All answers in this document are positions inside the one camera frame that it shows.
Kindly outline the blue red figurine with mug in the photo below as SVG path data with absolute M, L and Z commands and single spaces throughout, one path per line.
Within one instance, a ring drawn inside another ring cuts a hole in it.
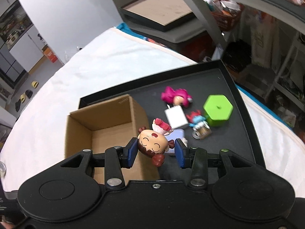
M 193 130 L 192 136 L 195 139 L 204 139 L 211 135 L 211 128 L 200 110 L 192 111 L 190 114 L 186 115 L 186 118 L 189 122 L 189 126 Z

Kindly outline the purple sofa bear figurine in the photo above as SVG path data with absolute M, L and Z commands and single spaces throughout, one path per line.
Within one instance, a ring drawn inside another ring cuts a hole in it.
M 168 141 L 173 140 L 175 141 L 176 139 L 181 139 L 184 145 L 187 147 L 188 146 L 188 141 L 185 138 L 185 132 L 183 129 L 174 129 L 170 134 L 165 136 Z M 174 149 L 169 149 L 165 154 L 173 156 L 175 155 Z

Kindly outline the brown-haired smiling girl figurine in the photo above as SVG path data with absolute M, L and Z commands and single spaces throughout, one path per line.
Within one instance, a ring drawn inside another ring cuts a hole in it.
M 138 150 L 150 157 L 156 167 L 164 164 L 165 153 L 175 147 L 174 140 L 168 140 L 167 135 L 173 132 L 172 127 L 160 118 L 152 122 L 152 129 L 140 127 L 137 136 Z

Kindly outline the green hexagonal box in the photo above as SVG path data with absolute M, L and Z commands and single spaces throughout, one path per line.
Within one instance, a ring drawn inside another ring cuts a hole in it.
M 210 127 L 218 127 L 227 122 L 233 105 L 225 95 L 209 95 L 203 105 L 204 117 Z

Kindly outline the brown cardboard box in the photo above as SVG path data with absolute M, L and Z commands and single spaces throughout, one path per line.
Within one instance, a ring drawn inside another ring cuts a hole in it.
M 81 108 L 67 118 L 65 157 L 83 149 L 98 154 L 126 146 L 143 126 L 149 127 L 146 112 L 130 95 Z

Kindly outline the white usb charger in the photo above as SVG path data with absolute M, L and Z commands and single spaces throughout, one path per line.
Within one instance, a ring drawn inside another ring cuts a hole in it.
M 181 106 L 168 106 L 164 113 L 169 125 L 173 129 L 185 129 L 189 126 L 188 120 Z

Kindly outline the black shallow tray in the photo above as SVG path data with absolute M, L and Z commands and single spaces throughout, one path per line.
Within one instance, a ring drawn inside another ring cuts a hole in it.
M 265 166 L 261 146 L 254 125 L 241 98 L 239 90 L 229 72 L 220 60 L 182 67 L 139 80 L 130 81 L 110 88 L 99 88 L 81 98 L 79 108 L 129 94 L 146 112 L 148 122 L 154 118 L 166 120 L 167 104 L 161 100 L 161 93 L 170 86 L 183 88 L 192 96 L 193 102 L 185 109 L 185 114 L 202 110 L 209 95 L 225 95 L 233 105 L 233 112 L 227 122 L 213 127 L 211 135 L 205 139 L 194 139 L 192 129 L 185 128 L 185 137 L 190 147 L 200 147 L 208 153 L 217 154 L 221 149 L 229 149 L 240 156 Z

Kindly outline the pink-haired doll figurine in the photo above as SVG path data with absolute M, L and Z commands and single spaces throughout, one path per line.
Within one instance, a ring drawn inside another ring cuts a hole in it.
M 164 92 L 161 93 L 161 100 L 174 106 L 183 106 L 185 108 L 193 102 L 192 96 L 186 89 L 179 88 L 174 90 L 170 86 L 167 86 Z

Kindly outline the white fluffy blanket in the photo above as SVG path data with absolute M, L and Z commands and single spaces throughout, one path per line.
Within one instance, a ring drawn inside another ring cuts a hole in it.
M 2 150 L 4 191 L 19 189 L 32 176 L 65 157 L 68 115 L 82 97 L 195 62 L 168 48 L 113 27 L 61 67 L 21 113 Z M 256 130 L 268 170 L 288 180 L 304 197 L 304 143 L 245 90 L 241 97 Z

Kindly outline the black slipper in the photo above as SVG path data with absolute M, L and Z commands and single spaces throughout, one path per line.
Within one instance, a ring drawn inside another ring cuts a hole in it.
M 26 95 L 26 97 L 28 97 L 28 99 L 30 99 L 33 95 L 33 92 L 31 90 L 26 90 L 25 95 Z

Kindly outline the yellow slipper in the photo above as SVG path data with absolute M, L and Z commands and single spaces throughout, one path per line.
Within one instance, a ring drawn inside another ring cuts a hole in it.
M 39 82 L 37 82 L 37 81 L 33 81 L 33 82 L 31 83 L 31 86 L 32 86 L 33 88 L 37 88 L 38 85 L 39 85 Z

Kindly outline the white metal shelf rack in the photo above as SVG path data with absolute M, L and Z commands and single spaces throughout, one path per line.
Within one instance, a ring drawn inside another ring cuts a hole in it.
M 303 91 L 291 79 L 291 73 L 296 65 L 299 52 L 304 53 L 304 41 L 302 41 L 300 32 L 297 32 L 293 37 L 292 43 L 289 47 L 287 55 L 281 64 L 279 70 L 276 72 L 275 78 L 264 94 L 264 102 L 268 102 L 270 94 L 277 90 L 283 94 L 290 102 L 292 102 L 298 109 L 304 112 L 304 88 Z

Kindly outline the orange box on floor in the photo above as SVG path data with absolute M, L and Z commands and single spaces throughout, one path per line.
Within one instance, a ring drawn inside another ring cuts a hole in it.
M 58 60 L 57 56 L 53 53 L 49 46 L 44 46 L 42 48 L 42 52 L 52 63 L 55 63 Z

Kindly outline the red plastic basket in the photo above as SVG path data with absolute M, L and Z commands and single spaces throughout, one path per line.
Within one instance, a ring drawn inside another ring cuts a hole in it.
M 245 6 L 232 0 L 214 0 L 213 15 L 221 31 L 231 31 L 240 21 Z

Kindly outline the black framed cork board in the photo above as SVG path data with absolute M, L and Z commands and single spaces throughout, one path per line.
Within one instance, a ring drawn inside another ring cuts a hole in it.
M 184 0 L 135 0 L 120 8 L 132 22 L 169 31 L 195 18 Z

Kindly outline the grey low cabinet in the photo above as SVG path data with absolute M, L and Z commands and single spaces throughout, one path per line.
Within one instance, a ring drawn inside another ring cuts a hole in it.
M 189 21 L 183 20 L 182 24 L 174 23 L 168 30 L 160 30 L 150 26 L 147 22 L 137 22 L 131 16 L 124 14 L 123 8 L 138 0 L 113 0 L 123 21 L 135 32 L 144 35 L 162 39 L 166 42 L 179 44 L 185 42 L 200 33 L 207 31 L 214 43 L 224 49 L 226 41 L 224 36 L 207 8 L 204 8 L 204 2 L 200 0 L 183 0 L 190 5 L 195 12 L 194 18 Z

